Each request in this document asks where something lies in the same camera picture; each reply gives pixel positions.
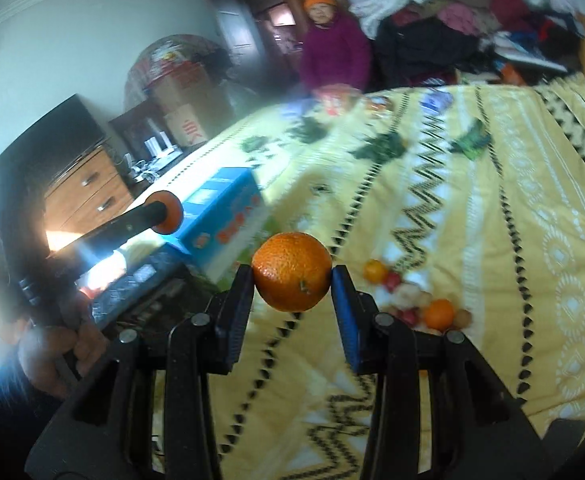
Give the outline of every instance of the screw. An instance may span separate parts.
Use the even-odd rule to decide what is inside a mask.
[[[455,343],[456,345],[463,343],[466,339],[463,333],[459,332],[458,330],[449,330],[446,332],[446,337],[448,338],[448,341]]]
[[[375,323],[379,326],[390,326],[395,322],[395,318],[387,312],[380,312],[375,316]]]
[[[190,318],[190,322],[195,326],[206,326],[210,323],[210,316],[205,312],[199,312]]]
[[[135,339],[137,339],[137,330],[131,328],[127,328],[119,335],[119,341],[122,343],[132,343]]]

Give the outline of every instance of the orange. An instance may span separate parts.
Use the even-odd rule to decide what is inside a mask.
[[[364,266],[364,278],[375,285],[383,283],[389,272],[379,260],[368,260]]]
[[[448,300],[434,300],[426,308],[422,320],[428,328],[445,332],[455,320],[455,307]]]
[[[253,256],[252,268],[256,290],[282,312],[305,312],[330,288],[330,254],[317,238],[304,233],[268,239]]]

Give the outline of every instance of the door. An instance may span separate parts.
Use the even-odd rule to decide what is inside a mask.
[[[256,23],[239,0],[209,0],[239,82],[263,93],[268,87],[268,57]]]

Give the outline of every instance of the yellow bedspread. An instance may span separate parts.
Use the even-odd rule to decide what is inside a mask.
[[[455,102],[435,118],[421,89],[386,92],[396,105],[386,121],[362,109],[320,115],[330,133],[310,145],[285,133],[277,108],[262,110],[157,186],[255,166],[281,225],[322,241],[380,306],[386,295],[361,276],[369,258],[470,310],[467,335],[544,434],[560,416],[585,418],[585,81],[448,91]],[[471,162],[448,148],[475,118],[493,144]],[[390,128],[404,156],[379,165],[351,155]],[[253,136],[269,138],[258,157],[241,149]],[[329,297],[295,316],[256,298],[239,364],[210,382],[225,478],[358,478],[374,383],[345,365]],[[428,438],[425,428],[425,447]]]

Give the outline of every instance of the jacket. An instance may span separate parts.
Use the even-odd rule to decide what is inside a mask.
[[[327,28],[311,25],[303,42],[301,81],[309,91],[339,83],[364,91],[372,59],[370,42],[357,21],[337,13]]]
[[[410,78],[450,68],[468,59],[479,47],[479,38],[428,18],[397,27],[393,17],[381,22],[375,52],[388,88],[409,84]]]

